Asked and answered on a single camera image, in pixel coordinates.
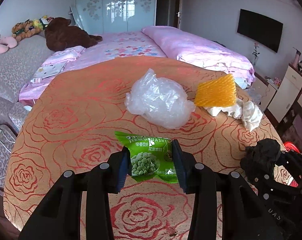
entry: orange bedspread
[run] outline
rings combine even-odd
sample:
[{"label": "orange bedspread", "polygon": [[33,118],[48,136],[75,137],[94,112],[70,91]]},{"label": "orange bedspread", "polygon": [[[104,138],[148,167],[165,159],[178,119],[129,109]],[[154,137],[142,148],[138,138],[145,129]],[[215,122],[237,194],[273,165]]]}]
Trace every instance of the orange bedspread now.
[{"label": "orange bedspread", "polygon": [[[122,149],[114,131],[177,138],[184,151],[214,171],[238,170],[246,146],[258,140],[278,140],[275,129],[264,116],[253,132],[239,120],[220,113],[216,118],[197,108],[180,130],[166,130],[130,114],[124,105],[133,83],[153,68],[158,77],[180,83],[194,99],[200,82],[225,75],[168,58],[127,57],[58,75],[28,115],[9,160],[4,189],[4,210],[18,229],[63,171],[89,171]],[[248,100],[237,88],[238,96]],[[275,170],[278,181],[288,173]],[[85,199],[82,201],[81,236],[85,239]],[[193,209],[193,195],[184,195],[178,184],[158,179],[136,183],[128,177],[118,195],[110,195],[116,239],[187,239]],[[221,235],[221,205],[218,203]]]}]

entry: crumpled plastic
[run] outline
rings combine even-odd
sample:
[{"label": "crumpled plastic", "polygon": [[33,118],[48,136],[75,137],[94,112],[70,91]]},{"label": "crumpled plastic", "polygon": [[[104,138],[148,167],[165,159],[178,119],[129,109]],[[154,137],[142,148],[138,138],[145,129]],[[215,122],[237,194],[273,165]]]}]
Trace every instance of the crumpled plastic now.
[{"label": "crumpled plastic", "polygon": [[181,128],[195,111],[183,87],[168,78],[157,78],[153,69],[133,84],[124,104],[131,114],[167,129]]},{"label": "crumpled plastic", "polygon": [[228,116],[232,116],[234,119],[241,119],[246,130],[250,132],[253,129],[259,127],[262,119],[262,112],[257,105],[253,102],[243,102],[241,99],[237,98],[236,104],[229,107],[211,107],[205,108],[208,113],[212,116],[217,116],[220,111],[227,112]]}]

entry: wall-mounted tv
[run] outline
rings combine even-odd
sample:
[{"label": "wall-mounted tv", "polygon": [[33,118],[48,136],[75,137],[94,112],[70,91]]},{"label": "wall-mounted tv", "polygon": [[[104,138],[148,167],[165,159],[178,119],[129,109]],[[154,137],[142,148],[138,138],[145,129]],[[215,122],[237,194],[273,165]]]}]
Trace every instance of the wall-mounted tv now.
[{"label": "wall-mounted tv", "polygon": [[238,33],[278,52],[283,24],[262,14],[241,9]]}]

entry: yellow foam net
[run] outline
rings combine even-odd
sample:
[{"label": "yellow foam net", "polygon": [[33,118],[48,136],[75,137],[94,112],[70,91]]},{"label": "yellow foam net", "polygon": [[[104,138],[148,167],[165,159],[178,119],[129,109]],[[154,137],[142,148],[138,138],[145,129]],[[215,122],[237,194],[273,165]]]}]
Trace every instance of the yellow foam net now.
[{"label": "yellow foam net", "polygon": [[194,103],[203,107],[235,105],[236,88],[232,74],[198,85]]}]

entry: flower vase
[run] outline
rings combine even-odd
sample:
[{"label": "flower vase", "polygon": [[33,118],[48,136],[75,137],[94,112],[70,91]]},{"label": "flower vase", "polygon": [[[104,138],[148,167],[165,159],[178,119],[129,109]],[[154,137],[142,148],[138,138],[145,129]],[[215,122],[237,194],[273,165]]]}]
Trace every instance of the flower vase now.
[{"label": "flower vase", "polygon": [[255,61],[253,62],[253,66],[254,66],[254,67],[255,67],[256,64],[257,64],[258,58],[259,58],[259,57],[255,57]]}]

